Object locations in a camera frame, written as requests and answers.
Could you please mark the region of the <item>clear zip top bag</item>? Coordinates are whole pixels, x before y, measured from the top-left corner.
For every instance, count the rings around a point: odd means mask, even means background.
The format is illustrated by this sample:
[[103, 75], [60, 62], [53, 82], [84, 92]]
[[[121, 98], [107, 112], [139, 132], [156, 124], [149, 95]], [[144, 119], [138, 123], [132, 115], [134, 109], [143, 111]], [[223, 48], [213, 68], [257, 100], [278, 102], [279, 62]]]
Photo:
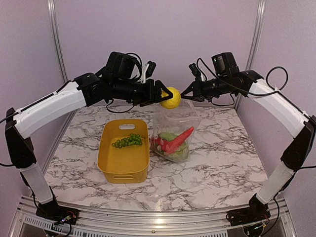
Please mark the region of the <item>clear zip top bag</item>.
[[152, 151], [175, 163], [186, 162], [189, 159], [190, 142], [200, 122], [201, 117], [189, 100], [182, 100], [175, 109], [155, 105]]

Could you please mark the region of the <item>right aluminium frame post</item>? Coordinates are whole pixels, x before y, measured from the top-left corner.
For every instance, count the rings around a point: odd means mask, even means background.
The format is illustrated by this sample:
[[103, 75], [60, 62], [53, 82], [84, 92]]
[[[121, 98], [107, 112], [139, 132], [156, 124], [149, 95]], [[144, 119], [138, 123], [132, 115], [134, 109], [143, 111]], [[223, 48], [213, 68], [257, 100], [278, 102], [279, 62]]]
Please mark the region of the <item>right aluminium frame post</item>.
[[254, 31], [253, 31], [253, 36], [252, 36], [251, 45], [250, 45], [250, 51], [249, 51], [246, 66], [245, 66], [246, 70], [250, 70], [252, 68], [254, 60], [255, 60], [255, 56], [259, 47], [262, 27], [264, 23], [266, 4], [267, 4], [266, 0], [258, 1]]

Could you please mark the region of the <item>aluminium frame post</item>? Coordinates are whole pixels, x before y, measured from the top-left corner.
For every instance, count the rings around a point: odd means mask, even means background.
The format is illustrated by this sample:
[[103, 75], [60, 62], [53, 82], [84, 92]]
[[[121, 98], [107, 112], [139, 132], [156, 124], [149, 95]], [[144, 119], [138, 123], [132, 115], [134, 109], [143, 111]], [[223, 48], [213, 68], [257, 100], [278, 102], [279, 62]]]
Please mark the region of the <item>aluminium frame post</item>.
[[251, 45], [250, 45], [250, 51], [249, 51], [246, 66], [245, 66], [246, 70], [250, 70], [252, 68], [254, 60], [255, 60], [255, 56], [259, 47], [262, 27], [264, 23], [266, 4], [267, 4], [266, 0], [258, 1], [254, 31], [253, 31], [253, 36], [252, 36]]
[[66, 66], [65, 66], [65, 62], [63, 58], [61, 42], [60, 42], [60, 37], [59, 37], [55, 1], [47, 0], [47, 6], [48, 6], [48, 13], [49, 13], [50, 25], [51, 25], [51, 30], [52, 30], [54, 48], [55, 48], [55, 52], [57, 56], [57, 63], [59, 66], [63, 83], [66, 83], [68, 81], [68, 75], [67, 75], [67, 70], [66, 70]]

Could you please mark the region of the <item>yellow plastic basket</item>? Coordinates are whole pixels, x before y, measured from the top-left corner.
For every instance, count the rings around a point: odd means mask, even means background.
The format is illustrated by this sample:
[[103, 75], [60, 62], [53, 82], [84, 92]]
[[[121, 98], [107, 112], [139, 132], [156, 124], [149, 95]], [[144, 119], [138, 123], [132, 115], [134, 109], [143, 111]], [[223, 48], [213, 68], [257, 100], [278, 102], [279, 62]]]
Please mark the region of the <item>yellow plastic basket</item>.
[[[112, 147], [115, 139], [132, 133], [143, 137], [142, 146]], [[98, 152], [98, 168], [109, 183], [142, 183], [147, 178], [149, 164], [150, 144], [146, 122], [141, 119], [117, 119], [105, 125]]]

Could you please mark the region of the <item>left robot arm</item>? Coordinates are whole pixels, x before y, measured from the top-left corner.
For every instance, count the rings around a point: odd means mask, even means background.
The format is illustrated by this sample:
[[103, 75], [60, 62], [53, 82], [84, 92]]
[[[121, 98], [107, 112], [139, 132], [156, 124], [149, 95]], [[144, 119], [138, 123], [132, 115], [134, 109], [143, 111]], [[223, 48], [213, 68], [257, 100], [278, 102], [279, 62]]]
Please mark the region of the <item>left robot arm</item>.
[[62, 216], [43, 173], [37, 165], [30, 136], [51, 121], [102, 100], [120, 99], [141, 107], [171, 99], [173, 94], [159, 80], [132, 79], [122, 73], [87, 73], [60, 89], [18, 110], [7, 111], [5, 139], [12, 165], [22, 173], [42, 210], [52, 220]]

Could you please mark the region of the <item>green toy cabbage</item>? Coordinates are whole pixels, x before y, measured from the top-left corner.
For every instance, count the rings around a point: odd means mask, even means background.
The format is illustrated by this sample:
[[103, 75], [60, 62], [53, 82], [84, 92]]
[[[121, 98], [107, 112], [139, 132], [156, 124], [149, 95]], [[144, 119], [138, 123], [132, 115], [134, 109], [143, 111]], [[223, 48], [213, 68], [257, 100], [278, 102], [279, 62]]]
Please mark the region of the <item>green toy cabbage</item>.
[[[172, 141], [174, 138], [177, 137], [176, 134], [169, 132], [161, 132], [159, 136], [160, 138], [167, 140], [168, 142]], [[186, 141], [180, 146], [180, 148], [176, 152], [171, 154], [167, 154], [166, 152], [159, 152], [158, 150], [156, 150], [156, 148], [155, 151], [159, 155], [164, 156], [165, 158], [173, 162], [184, 162], [189, 157], [189, 145]]]

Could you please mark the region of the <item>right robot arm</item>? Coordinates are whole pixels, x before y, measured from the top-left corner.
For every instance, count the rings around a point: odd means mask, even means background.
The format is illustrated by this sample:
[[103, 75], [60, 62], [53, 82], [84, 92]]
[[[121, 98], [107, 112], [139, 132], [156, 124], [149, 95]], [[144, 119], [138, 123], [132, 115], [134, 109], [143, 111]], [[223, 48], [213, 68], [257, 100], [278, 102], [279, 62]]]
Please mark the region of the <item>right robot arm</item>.
[[280, 164], [260, 191], [250, 199], [250, 206], [245, 209], [246, 219], [255, 221], [264, 213], [263, 205], [283, 191], [295, 173], [304, 168], [303, 163], [316, 136], [316, 118], [298, 108], [279, 89], [272, 87], [268, 78], [263, 78], [253, 70], [241, 72], [237, 66], [218, 69], [213, 73], [215, 78], [207, 80], [196, 64], [191, 64], [190, 69], [195, 81], [181, 93], [180, 98], [203, 102], [223, 94], [240, 93], [264, 107], [293, 137], [292, 143], [282, 154]]

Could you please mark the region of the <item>green toy grapes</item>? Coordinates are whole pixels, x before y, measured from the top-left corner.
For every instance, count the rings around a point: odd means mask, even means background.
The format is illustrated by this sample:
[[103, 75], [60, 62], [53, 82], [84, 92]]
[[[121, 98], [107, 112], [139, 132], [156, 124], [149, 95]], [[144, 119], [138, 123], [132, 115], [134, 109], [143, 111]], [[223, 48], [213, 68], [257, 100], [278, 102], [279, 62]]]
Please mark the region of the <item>green toy grapes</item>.
[[139, 134], [130, 134], [127, 137], [123, 137], [121, 139], [115, 139], [112, 143], [112, 147], [117, 149], [122, 149], [125, 147], [131, 147], [131, 146], [142, 146], [143, 144], [143, 137]]

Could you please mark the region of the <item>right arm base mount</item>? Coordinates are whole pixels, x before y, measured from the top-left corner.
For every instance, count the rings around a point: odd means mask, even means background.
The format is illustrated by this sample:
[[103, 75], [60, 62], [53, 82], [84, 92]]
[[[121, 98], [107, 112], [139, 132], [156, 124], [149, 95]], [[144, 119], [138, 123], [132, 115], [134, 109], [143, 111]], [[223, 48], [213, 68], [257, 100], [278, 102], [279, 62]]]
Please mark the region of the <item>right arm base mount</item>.
[[230, 210], [227, 212], [226, 219], [231, 226], [245, 225], [261, 220], [268, 220], [271, 217], [267, 204], [263, 204], [254, 195], [249, 203], [249, 207]]

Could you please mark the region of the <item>left aluminium frame post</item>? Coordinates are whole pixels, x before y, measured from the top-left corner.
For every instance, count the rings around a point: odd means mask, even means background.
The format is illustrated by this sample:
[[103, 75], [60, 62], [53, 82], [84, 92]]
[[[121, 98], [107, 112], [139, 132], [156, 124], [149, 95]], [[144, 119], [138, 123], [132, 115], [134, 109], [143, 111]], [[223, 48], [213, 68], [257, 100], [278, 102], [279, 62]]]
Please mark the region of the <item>left aluminium frame post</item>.
[[66, 70], [66, 66], [65, 66], [65, 62], [63, 58], [61, 42], [60, 42], [60, 37], [59, 37], [55, 1], [47, 0], [47, 6], [48, 6], [48, 13], [49, 13], [50, 25], [51, 25], [51, 30], [52, 30], [54, 48], [55, 48], [55, 52], [57, 56], [57, 63], [59, 66], [63, 83], [66, 83], [68, 81], [68, 75], [67, 75], [67, 70]]

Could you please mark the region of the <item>aluminium table front rail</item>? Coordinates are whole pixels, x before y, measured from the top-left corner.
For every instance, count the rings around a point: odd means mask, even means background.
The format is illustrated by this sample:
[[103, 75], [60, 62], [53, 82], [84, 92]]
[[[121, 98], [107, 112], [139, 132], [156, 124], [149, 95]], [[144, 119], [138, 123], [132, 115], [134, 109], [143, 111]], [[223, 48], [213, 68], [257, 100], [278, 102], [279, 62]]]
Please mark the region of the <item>aluminium table front rail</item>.
[[231, 226], [226, 218], [229, 207], [155, 212], [60, 204], [79, 211], [74, 225], [54, 226], [53, 221], [36, 216], [31, 197], [21, 197], [9, 236], [43, 237], [47, 233], [63, 236], [71, 231], [73, 237], [245, 237], [266, 222]]

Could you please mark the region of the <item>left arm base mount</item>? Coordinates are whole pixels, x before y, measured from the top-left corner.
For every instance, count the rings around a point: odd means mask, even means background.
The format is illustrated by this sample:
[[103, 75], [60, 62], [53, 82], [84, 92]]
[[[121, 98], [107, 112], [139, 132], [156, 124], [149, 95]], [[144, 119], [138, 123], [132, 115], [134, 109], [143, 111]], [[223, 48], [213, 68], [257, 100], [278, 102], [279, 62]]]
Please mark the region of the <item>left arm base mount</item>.
[[71, 207], [59, 205], [56, 198], [45, 204], [36, 203], [36, 215], [48, 220], [52, 220], [56, 225], [67, 223], [75, 225], [78, 219], [79, 210]]

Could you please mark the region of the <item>orange toy carrot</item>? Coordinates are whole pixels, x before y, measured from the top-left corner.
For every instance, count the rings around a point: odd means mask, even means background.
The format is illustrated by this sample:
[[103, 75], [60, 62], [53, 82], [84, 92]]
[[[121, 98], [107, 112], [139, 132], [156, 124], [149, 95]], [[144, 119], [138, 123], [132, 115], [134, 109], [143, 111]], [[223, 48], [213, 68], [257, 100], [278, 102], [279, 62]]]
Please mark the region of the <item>orange toy carrot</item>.
[[194, 127], [190, 127], [180, 135], [178, 135], [176, 138], [174, 138], [172, 141], [168, 142], [165, 146], [165, 152], [167, 154], [171, 154], [176, 152], [180, 146], [186, 141], [187, 138], [190, 137], [190, 135], [193, 133]]

